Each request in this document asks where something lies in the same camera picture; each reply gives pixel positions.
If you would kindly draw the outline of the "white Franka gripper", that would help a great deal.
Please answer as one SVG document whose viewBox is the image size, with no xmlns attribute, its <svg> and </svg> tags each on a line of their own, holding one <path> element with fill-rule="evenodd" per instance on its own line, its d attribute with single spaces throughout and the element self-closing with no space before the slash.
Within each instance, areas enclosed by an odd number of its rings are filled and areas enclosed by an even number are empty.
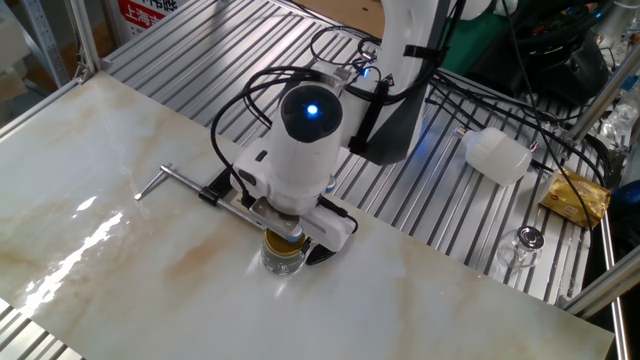
<svg viewBox="0 0 640 360">
<path fill-rule="evenodd" d="M 330 204 L 325 196 L 333 184 L 331 167 L 337 154 L 323 155 L 314 144 L 282 145 L 260 138 L 244 149 L 233 163 L 240 177 L 233 187 L 248 190 L 255 201 L 251 217 L 293 243 L 302 236 L 332 252 L 342 249 L 355 230 L 348 212 Z M 300 253 L 306 257 L 311 240 Z"/>
</svg>

